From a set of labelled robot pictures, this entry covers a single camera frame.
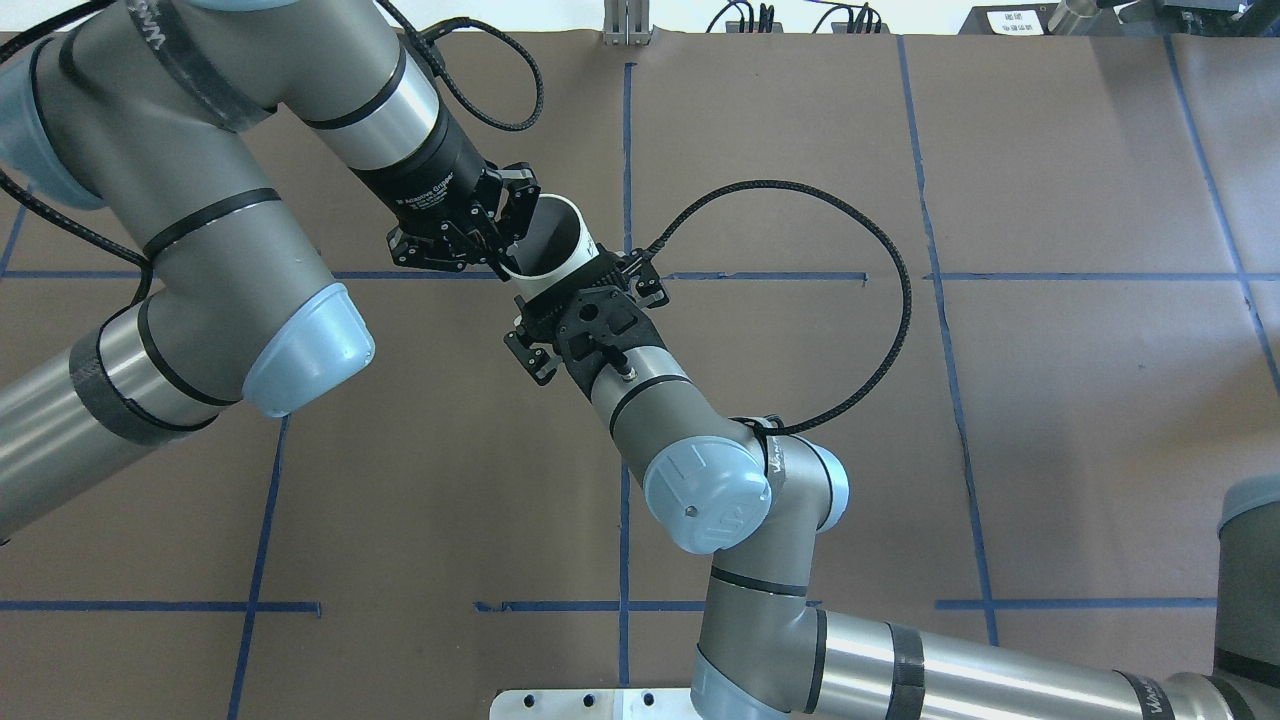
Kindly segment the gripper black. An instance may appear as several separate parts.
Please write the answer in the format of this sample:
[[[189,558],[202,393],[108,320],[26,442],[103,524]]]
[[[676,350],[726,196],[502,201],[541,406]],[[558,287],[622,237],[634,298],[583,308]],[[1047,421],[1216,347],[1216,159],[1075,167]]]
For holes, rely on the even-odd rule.
[[[526,237],[541,192],[529,164],[485,161],[448,110],[406,159],[353,174],[397,219],[387,233],[390,260],[434,272],[500,273],[490,247]]]

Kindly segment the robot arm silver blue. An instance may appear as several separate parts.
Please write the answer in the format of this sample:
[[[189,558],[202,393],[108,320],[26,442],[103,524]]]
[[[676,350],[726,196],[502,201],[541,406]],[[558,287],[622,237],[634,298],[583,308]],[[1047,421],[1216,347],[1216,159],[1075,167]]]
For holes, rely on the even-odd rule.
[[[1277,395],[1225,284],[945,288],[822,427],[852,479],[826,609],[1092,667],[1207,674],[1222,496],[1277,470]]]
[[[394,214],[401,266],[499,277],[539,188],[434,87],[453,18],[389,1],[90,1],[3,45],[3,188],[134,264],[131,302],[3,391],[3,537],[239,401],[284,416],[370,364],[347,288],[242,140],[287,108]]]

